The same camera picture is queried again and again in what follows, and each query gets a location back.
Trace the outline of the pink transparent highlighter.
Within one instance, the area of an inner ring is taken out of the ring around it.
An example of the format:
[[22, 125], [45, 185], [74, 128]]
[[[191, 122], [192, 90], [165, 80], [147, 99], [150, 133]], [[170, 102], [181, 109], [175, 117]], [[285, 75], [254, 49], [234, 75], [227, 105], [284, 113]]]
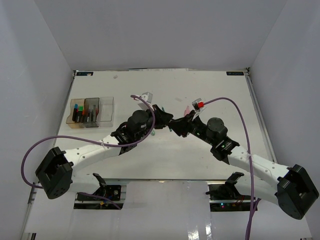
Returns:
[[185, 116], [188, 115], [189, 113], [190, 113], [190, 107], [187, 106], [186, 109], [184, 110], [183, 116], [185, 117]]

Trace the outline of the orange cap black highlighter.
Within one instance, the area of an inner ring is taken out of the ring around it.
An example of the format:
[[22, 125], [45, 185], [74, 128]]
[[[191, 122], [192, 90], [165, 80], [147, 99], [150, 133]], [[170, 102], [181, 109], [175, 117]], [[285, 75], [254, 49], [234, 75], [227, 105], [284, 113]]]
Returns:
[[87, 114], [88, 114], [88, 110], [84, 109], [82, 111], [82, 115], [81, 115], [81, 119], [80, 119], [81, 123], [85, 123], [87, 121]]

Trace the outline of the green cap black highlighter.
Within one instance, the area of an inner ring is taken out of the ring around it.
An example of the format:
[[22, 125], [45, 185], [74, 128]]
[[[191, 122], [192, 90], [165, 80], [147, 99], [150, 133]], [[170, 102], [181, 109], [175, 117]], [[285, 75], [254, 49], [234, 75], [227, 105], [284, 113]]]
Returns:
[[76, 118], [75, 118], [76, 123], [81, 122], [83, 110], [84, 110], [84, 107], [82, 105], [78, 107], [77, 112], [76, 112]]

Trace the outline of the blue cap black highlighter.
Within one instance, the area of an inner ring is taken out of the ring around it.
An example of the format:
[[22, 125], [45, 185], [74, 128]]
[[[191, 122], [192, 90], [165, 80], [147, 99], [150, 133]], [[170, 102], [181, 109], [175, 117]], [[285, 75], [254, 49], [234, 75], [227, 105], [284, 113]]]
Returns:
[[77, 122], [77, 116], [78, 116], [78, 104], [75, 104], [73, 108], [73, 113], [72, 113], [72, 121], [74, 123]]

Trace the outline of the red pen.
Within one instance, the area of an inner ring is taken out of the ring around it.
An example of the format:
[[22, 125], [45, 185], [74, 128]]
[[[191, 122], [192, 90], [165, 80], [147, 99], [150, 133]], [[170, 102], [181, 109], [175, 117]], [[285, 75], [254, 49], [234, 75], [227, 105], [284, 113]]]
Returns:
[[85, 119], [87, 123], [89, 123], [91, 121], [91, 114], [92, 114], [92, 110], [89, 107], [88, 110], [87, 110], [86, 119]]

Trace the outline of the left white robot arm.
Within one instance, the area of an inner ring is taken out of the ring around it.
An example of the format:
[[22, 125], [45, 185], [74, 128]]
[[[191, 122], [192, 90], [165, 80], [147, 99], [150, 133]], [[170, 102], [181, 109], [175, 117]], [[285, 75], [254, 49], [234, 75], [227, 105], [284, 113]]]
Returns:
[[67, 192], [85, 192], [99, 200], [105, 196], [106, 183], [97, 173], [81, 174], [80, 170], [99, 161], [131, 151], [147, 133], [162, 129], [173, 119], [156, 104], [152, 109], [136, 110], [111, 134], [82, 147], [48, 151], [35, 171], [46, 196], [53, 200]]

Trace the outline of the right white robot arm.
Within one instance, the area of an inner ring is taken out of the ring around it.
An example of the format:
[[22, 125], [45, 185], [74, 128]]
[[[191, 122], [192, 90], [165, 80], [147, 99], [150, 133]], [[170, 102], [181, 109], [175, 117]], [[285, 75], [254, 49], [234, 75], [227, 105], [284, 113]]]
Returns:
[[254, 197], [279, 206], [290, 217], [301, 220], [320, 196], [306, 169], [298, 164], [281, 165], [256, 154], [251, 155], [238, 142], [227, 136], [224, 122], [212, 117], [203, 123], [188, 114], [171, 120], [168, 126], [181, 137], [192, 134], [211, 146], [210, 152], [219, 161], [253, 173]]

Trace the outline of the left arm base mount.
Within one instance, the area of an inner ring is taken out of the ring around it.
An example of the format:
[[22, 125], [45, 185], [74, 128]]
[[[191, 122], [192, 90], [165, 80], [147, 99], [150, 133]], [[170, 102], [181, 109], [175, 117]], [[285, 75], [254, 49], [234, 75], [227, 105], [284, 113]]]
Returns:
[[93, 173], [98, 182], [99, 188], [94, 193], [77, 193], [75, 203], [76, 208], [93, 210], [121, 210], [123, 203], [121, 201], [122, 186], [107, 184], [107, 182], [97, 173]]

